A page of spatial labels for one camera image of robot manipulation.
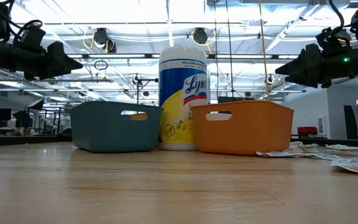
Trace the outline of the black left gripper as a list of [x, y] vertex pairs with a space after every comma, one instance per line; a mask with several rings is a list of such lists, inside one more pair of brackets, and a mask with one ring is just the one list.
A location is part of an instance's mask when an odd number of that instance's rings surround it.
[[43, 48], [33, 51], [11, 47], [7, 62], [9, 70], [21, 71], [27, 76], [39, 77], [40, 80], [68, 75], [73, 70], [83, 68], [80, 62], [64, 52], [63, 44], [59, 41], [47, 47], [47, 59]]

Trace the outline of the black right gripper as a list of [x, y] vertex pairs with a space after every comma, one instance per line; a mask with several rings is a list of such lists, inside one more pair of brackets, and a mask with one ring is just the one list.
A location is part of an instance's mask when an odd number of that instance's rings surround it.
[[[355, 62], [358, 56], [357, 49], [324, 50], [320, 51], [317, 44], [309, 44], [301, 50], [297, 58], [275, 70], [276, 74], [286, 75], [286, 82], [296, 83], [308, 87], [329, 88], [334, 79], [355, 78]], [[304, 79], [308, 70], [316, 67], [321, 59], [322, 78]]]

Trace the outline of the black softbox light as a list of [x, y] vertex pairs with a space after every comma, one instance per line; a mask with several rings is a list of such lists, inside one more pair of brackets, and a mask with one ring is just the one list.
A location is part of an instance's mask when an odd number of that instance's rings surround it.
[[34, 101], [33, 103], [29, 104], [27, 106], [27, 109], [29, 110], [41, 110], [44, 106], [45, 100], [44, 99], [39, 99]]

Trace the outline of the red storage box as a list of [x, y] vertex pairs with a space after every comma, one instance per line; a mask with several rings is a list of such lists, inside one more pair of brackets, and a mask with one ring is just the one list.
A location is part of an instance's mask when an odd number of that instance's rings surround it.
[[299, 135], [301, 135], [301, 134], [309, 135], [309, 134], [317, 134], [318, 133], [318, 130], [315, 126], [297, 127], [297, 131], [298, 131]]

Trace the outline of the grey green curtain panel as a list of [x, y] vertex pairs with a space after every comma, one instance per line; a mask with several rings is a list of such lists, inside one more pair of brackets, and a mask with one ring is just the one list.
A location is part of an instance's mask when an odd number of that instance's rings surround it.
[[344, 105], [346, 136], [350, 140], [358, 140], [358, 104]]

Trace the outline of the green striped bandage wrapper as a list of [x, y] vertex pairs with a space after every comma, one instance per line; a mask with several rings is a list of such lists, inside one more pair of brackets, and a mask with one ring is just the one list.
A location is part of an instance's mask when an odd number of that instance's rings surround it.
[[318, 144], [304, 144], [301, 141], [291, 142], [289, 148], [290, 149], [312, 149], [319, 147]]
[[347, 146], [342, 144], [326, 145], [328, 149], [340, 150], [340, 151], [358, 151], [358, 146]]

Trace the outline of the teal plastic bin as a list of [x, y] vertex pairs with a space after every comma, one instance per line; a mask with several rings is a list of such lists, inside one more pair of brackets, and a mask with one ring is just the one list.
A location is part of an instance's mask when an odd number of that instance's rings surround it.
[[[146, 113], [143, 121], [130, 115]], [[91, 152], [144, 152], [158, 141], [163, 108], [115, 101], [86, 101], [70, 110], [74, 146]]]

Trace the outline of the orange plastic bin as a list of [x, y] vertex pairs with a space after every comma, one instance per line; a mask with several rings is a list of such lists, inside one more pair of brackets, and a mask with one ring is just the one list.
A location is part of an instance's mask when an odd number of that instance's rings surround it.
[[[287, 150], [294, 110], [266, 100], [233, 101], [191, 109], [196, 147], [201, 152], [255, 156]], [[212, 111], [230, 112], [229, 120], [208, 121]]]

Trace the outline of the white plastic bin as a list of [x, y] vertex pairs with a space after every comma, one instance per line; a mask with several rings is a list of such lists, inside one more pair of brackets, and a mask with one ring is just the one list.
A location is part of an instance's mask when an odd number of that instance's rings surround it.
[[219, 112], [212, 111], [206, 114], [206, 119], [208, 121], [225, 121], [231, 118], [232, 114], [230, 112]]

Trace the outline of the Lysol wipes canister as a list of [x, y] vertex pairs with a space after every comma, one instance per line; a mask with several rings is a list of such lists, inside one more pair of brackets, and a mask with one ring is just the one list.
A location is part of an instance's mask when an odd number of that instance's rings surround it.
[[160, 53], [158, 104], [163, 108], [158, 148], [194, 151], [192, 107], [209, 103], [206, 54], [195, 47], [176, 45]]

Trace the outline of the white wall panel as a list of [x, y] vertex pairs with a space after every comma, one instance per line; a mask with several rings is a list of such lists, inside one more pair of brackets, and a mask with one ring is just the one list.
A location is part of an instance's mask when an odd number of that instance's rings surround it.
[[318, 135], [326, 136], [326, 115], [320, 115], [318, 117]]

